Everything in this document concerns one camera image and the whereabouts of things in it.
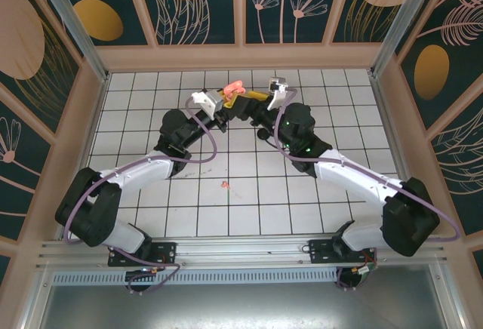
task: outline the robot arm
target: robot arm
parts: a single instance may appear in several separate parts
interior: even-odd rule
[[[222,91],[218,94],[203,91],[195,97],[203,108],[196,116],[206,128],[218,127],[222,132],[226,131],[229,120],[250,118],[254,127],[261,126],[266,136],[273,136],[278,108],[286,97],[286,87],[284,79],[273,78],[270,80],[269,94],[249,91],[243,95],[235,95],[229,102],[223,100]],[[300,172],[329,180],[354,192],[380,212],[380,219],[371,222],[350,221],[344,224],[334,237],[334,250],[343,257],[347,251],[360,251],[388,244],[400,254],[412,256],[439,224],[438,216],[421,204],[363,174],[362,171],[373,175],[377,173],[343,157],[314,134],[314,127],[315,120],[310,115],[310,107],[292,103],[285,110],[278,129],[278,138],[293,157],[337,158],[350,163],[351,167],[357,166],[358,169],[323,161],[292,161],[292,165]],[[156,180],[178,174],[186,162],[176,159],[191,158],[187,148],[205,133],[193,118],[188,119],[179,109],[172,109],[165,114],[159,132],[158,144],[142,164],[119,174],[117,171],[122,168],[101,172],[90,168],[80,170],[57,210],[56,221],[65,226],[73,207],[86,190],[98,180],[114,173],[113,177],[91,193],[91,197],[96,197],[95,202],[82,202],[73,218],[70,231],[91,247],[107,244],[144,260],[149,255],[151,238],[137,227],[116,220],[121,193],[141,189]],[[166,159],[149,159],[160,154],[165,155]],[[378,176],[430,201],[424,185],[414,178],[402,182],[380,174]]]

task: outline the orange object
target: orange object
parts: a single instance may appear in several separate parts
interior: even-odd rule
[[[223,88],[223,93],[225,94],[225,97],[228,101],[233,99],[233,95],[235,93],[237,94],[244,94],[246,92],[245,88],[243,88],[243,81],[238,80],[235,82],[232,82],[230,85],[227,85],[226,87]]]

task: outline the white tile floor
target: white tile floor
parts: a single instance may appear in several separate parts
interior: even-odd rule
[[[150,152],[168,109],[183,108],[193,91],[242,80],[266,90],[271,76],[300,89],[312,107],[315,132],[359,164],[393,175],[395,165],[380,114],[362,69],[285,69],[114,74],[98,124],[89,165],[123,165]],[[256,137],[247,121],[213,131],[219,155],[188,164],[171,180],[122,196],[118,216],[153,237],[274,235],[335,232],[347,220],[377,212],[352,193],[295,170]],[[190,147],[210,155],[207,138]],[[229,182],[230,189],[222,187]]]

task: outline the vent grille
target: vent grille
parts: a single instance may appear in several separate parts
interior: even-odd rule
[[[126,272],[57,272],[53,286],[124,285]],[[140,278],[133,284],[159,283],[169,274],[159,272],[154,278]],[[166,284],[276,284],[291,282],[336,281],[335,268],[308,269],[237,269],[184,270]]]

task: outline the metal base plate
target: metal base plate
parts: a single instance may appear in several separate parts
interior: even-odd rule
[[[374,260],[374,253],[366,250],[365,253]],[[332,240],[309,241],[309,255],[311,263],[364,263],[365,256],[362,251],[353,251],[345,259],[339,257],[332,248]]]
[[[152,243],[151,253],[144,261],[151,263],[174,263],[176,258],[176,242]],[[117,251],[111,251],[107,261],[109,267],[146,266],[130,260]]]

